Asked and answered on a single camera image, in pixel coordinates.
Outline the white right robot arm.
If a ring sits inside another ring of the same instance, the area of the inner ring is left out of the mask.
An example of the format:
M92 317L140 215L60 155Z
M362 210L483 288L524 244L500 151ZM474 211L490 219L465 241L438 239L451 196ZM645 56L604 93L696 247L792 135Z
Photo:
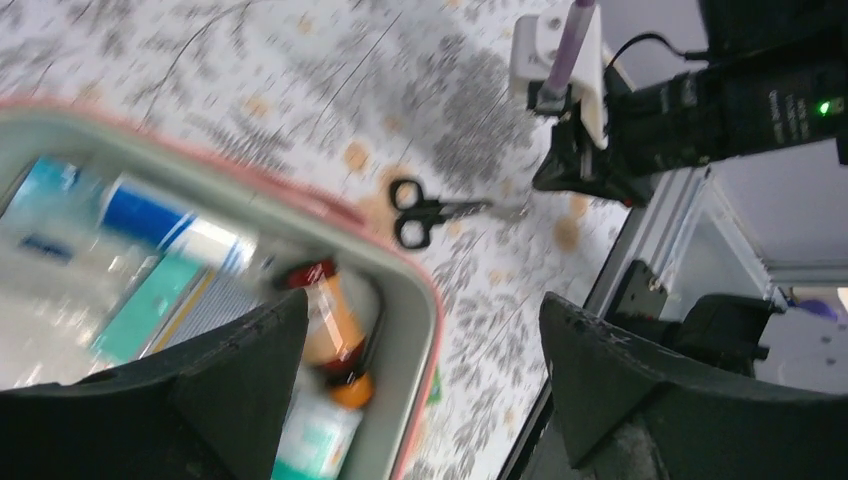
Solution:
M617 88L593 1L574 1L529 83L527 107L554 120L532 185L643 207L650 175L835 140L847 157L847 5L702 1L707 37L682 58L704 68L638 90Z

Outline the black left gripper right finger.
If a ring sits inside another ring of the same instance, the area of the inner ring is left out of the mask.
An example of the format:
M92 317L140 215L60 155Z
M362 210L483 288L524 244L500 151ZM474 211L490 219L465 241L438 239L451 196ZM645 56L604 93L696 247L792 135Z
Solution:
M689 359L547 293L556 420L584 479L843 479L847 399Z

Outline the teal silver foil sachet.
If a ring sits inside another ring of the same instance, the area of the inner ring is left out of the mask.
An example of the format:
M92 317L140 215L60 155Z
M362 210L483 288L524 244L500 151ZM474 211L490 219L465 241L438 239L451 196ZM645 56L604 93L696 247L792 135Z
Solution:
M128 363L216 329L260 304L235 276L167 255L129 295L89 349Z

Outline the blue white elastic bandage roll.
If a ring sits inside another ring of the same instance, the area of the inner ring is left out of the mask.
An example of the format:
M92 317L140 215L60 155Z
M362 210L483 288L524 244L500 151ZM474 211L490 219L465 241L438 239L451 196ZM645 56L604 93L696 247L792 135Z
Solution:
M126 174L101 194L99 221L159 251L229 273L246 271L257 253L256 232Z

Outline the white gauze dressing packet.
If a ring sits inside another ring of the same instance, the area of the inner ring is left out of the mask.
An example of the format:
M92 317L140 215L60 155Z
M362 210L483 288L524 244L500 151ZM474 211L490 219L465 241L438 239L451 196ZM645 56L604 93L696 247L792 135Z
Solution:
M116 365L94 345L158 263L98 223L93 171L40 156L1 212L1 387L72 384Z

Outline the small white medicine bottle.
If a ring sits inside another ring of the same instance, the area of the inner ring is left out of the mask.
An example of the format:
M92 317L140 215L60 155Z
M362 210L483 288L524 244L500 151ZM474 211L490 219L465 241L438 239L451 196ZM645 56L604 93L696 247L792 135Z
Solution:
M335 480L364 413L337 404L299 367L279 440L273 480Z

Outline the pink medicine kit bag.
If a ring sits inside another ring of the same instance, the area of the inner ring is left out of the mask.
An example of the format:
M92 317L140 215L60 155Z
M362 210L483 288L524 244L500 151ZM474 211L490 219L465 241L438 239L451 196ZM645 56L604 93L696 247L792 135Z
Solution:
M82 153L188 197L207 210L265 231L335 251L369 274L384 295L375 345L378 383L341 475L399 479L414 443L438 364L445 310L429 274L389 241L374 236L346 201L311 184L239 164L213 151L138 129L133 123L60 100L1 103L4 176L40 153Z

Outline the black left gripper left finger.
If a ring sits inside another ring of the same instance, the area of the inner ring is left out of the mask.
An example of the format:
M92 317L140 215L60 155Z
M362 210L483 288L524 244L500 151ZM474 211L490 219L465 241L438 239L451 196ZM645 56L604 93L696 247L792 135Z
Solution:
M77 383L1 394L5 479L267 479L307 330L289 291Z

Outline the brown bottle orange cap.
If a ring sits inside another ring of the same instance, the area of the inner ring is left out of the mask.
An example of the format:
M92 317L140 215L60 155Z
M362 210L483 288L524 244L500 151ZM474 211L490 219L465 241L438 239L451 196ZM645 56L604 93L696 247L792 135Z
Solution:
M375 391L365 360L367 335L343 290L336 261L326 258L297 266L278 275L271 285L306 292L303 359L322 378L330 398L349 409L367 405Z

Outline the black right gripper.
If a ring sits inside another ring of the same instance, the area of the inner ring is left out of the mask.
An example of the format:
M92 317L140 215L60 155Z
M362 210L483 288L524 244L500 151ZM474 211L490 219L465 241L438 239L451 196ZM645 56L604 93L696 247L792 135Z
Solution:
M539 192L571 192L609 200L626 207L645 207L653 196L648 177L663 170L663 142L658 126L663 116L663 85L639 89L625 85L616 68L602 84L612 93L612 138L603 149L582 121L584 102L568 88L565 105L551 127L550 146L532 178Z

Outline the black handled scissors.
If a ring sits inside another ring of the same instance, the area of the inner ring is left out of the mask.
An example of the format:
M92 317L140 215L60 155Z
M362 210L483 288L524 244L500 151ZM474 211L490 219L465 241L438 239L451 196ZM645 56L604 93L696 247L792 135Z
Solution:
M484 214L496 220L516 222L529 211L526 204L511 205L486 198L444 200L429 196L423 185L412 177L392 180L388 198L397 212L393 223L394 239L402 248L412 251L428 248L432 230L451 221Z

